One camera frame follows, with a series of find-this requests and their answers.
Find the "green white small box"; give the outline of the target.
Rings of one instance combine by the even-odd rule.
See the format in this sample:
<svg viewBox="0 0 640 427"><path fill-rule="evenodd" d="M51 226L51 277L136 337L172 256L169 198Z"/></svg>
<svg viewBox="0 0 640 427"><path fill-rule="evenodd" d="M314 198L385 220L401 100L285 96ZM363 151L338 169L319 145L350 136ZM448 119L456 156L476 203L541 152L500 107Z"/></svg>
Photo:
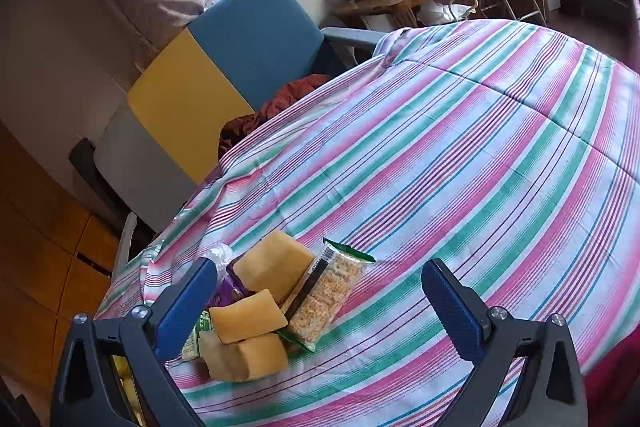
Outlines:
<svg viewBox="0 0 640 427"><path fill-rule="evenodd" d="M181 349L181 358L183 361L193 361L200 356L200 335L201 332L208 332L213 328L212 320L209 312L204 310L201 312L190 332L186 342Z"/></svg>

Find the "purple sachet packet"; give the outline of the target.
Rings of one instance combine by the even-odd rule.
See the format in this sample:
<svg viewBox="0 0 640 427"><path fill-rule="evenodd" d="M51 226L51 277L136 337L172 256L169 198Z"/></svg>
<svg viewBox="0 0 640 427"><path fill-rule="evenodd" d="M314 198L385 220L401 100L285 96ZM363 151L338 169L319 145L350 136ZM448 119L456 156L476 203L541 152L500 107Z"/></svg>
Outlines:
<svg viewBox="0 0 640 427"><path fill-rule="evenodd" d="M237 301L250 297L253 291L250 291L242 283L239 275L235 273L234 268L236 262L241 257L233 259L225 268L218 274L218 282L212 298L207 303L207 308L226 307L236 303Z"/></svg>

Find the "tan sponge block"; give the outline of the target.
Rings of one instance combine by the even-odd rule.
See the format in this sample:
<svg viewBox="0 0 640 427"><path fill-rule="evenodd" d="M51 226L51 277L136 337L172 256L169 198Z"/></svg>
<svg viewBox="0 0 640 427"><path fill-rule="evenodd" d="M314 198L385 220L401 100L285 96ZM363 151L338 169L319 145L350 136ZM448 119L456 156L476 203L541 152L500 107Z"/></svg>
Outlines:
<svg viewBox="0 0 640 427"><path fill-rule="evenodd" d="M233 271L248 291L268 289L282 305L314 261L314 254L288 234L273 230L233 265Z"/></svg>
<svg viewBox="0 0 640 427"><path fill-rule="evenodd" d="M288 325L269 289L258 291L229 306L210 308L209 315L222 343L237 343Z"/></svg>
<svg viewBox="0 0 640 427"><path fill-rule="evenodd" d="M214 381L244 383L288 369L288 354L280 337L273 333L223 343L215 332L201 332L198 347Z"/></svg>

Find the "white plastic ball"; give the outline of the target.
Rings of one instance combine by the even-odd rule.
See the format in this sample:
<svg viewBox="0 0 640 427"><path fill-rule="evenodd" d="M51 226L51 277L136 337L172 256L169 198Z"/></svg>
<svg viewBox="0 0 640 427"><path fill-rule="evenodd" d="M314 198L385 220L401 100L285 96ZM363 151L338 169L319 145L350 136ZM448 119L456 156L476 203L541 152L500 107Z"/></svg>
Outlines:
<svg viewBox="0 0 640 427"><path fill-rule="evenodd" d="M234 259L232 249L224 243L210 245L203 251L202 256L213 261L219 271L227 269L229 263Z"/></svg>

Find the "cracker packet green ends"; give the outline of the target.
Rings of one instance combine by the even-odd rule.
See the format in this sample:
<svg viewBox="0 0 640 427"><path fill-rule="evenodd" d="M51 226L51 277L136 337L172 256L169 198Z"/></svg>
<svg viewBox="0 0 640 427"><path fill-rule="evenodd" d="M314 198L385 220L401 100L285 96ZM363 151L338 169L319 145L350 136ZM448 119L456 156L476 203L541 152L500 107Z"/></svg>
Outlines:
<svg viewBox="0 0 640 427"><path fill-rule="evenodd" d="M375 257L352 246L323 239L322 253L281 306L288 324L278 335L297 348L316 351L318 341L375 262Z"/></svg>

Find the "wooden wardrobe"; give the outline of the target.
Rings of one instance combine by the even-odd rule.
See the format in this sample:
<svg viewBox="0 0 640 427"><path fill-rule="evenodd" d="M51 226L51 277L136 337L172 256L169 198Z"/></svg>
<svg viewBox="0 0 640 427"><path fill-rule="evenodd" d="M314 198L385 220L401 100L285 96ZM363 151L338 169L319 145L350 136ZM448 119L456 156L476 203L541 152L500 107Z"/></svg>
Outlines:
<svg viewBox="0 0 640 427"><path fill-rule="evenodd" d="M118 240L1 131L1 369L50 395L73 315L96 312Z"/></svg>

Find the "striped bed quilt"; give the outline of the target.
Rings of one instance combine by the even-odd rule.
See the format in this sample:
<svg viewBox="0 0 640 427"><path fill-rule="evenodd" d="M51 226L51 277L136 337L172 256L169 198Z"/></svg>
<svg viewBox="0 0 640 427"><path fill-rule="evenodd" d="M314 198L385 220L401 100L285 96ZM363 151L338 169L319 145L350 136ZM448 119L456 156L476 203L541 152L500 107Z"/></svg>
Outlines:
<svg viewBox="0 0 640 427"><path fill-rule="evenodd" d="M639 322L639 76L506 20L398 30L233 147L107 291L152 303L193 259L281 230L375 262L316 351L250 384L171 376L209 426L432 425L470 366L426 300L446 263L518 319L566 318L590 369Z"/></svg>

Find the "dark red cloth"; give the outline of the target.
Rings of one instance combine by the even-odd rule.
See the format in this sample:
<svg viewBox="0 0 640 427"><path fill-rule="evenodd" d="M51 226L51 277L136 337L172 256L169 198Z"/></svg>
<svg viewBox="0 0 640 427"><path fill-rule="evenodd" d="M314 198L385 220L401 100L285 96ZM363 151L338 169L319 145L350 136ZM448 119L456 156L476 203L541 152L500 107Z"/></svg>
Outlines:
<svg viewBox="0 0 640 427"><path fill-rule="evenodd" d="M228 153L236 144L240 143L247 135L254 132L269 119L278 116L285 109L297 101L305 98L314 90L320 88L330 80L328 75L312 74L288 82L280 88L276 95L262 104L262 108L255 113L236 117L222 127L218 142L218 158Z"/></svg>

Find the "grey yellow blue chair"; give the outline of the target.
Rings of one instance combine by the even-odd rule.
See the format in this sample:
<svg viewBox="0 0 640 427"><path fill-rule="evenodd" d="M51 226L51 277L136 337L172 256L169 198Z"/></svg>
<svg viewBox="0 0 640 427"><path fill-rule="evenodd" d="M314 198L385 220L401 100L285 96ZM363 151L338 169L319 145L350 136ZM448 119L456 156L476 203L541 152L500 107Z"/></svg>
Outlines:
<svg viewBox="0 0 640 427"><path fill-rule="evenodd" d="M321 29L296 0L220 0L163 49L96 143L107 185L162 231L218 161L222 127L310 74L349 69L337 46L372 51L382 32Z"/></svg>

